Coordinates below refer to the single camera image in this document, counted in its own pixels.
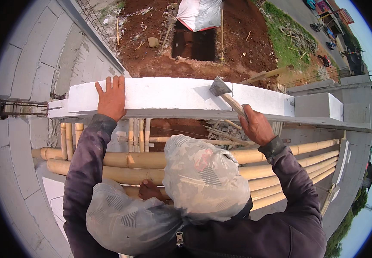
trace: jacket sleeve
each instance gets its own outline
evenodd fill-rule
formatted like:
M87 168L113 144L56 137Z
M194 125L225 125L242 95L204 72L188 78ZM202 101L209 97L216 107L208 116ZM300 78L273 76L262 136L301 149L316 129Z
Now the jacket sleeve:
M93 195L93 187L101 183L103 158L111 133L117 123L112 118L96 114L78 142L64 189L64 230L74 257L118 257L103 248L86 228L85 214Z
M286 213L311 215L322 224L317 190L305 169L292 155L291 149L275 137L259 151L265 154L272 170L279 178L288 200Z

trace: sky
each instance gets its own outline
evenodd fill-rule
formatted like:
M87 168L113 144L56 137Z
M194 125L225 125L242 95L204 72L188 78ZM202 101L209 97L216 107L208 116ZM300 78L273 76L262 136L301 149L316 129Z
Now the sky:
M345 8L350 16L353 18L354 23L350 24L353 34L359 40L361 48L366 50L363 52L363 59L368 66L368 70L372 70L372 32L365 22L364 18L360 15L359 11L349 0L335 0L340 8ZM372 206L372 185L368 192L367 203ZM360 247L364 244L368 235L372 230L372 212L362 209L359 214L353 219L351 229L347 236L342 240L342 258L351 258L359 251Z

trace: hammer head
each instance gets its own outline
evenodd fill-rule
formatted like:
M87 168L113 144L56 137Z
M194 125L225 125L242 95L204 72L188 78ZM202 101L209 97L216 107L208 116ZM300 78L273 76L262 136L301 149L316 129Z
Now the hammer head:
M219 76L216 76L209 90L215 96L232 92L232 90L229 89L229 87L223 82L222 79L219 78Z

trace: signboard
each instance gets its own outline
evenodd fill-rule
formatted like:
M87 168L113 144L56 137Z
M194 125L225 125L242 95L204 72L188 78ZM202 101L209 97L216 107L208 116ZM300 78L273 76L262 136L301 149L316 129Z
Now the signboard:
M323 14L325 12L331 12L331 9L329 8L327 2L324 0L318 0L315 5L315 10L318 14Z
M344 20L345 23L347 23L347 24L354 23L353 18L350 16L350 14L344 8L339 9L338 14L339 14L340 18Z

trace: zipper pull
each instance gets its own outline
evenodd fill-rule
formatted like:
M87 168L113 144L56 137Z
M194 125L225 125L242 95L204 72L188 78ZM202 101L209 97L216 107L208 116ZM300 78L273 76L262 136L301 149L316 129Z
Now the zipper pull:
M176 232L176 240L177 240L176 245L178 247L182 247L183 245L183 232L182 231Z

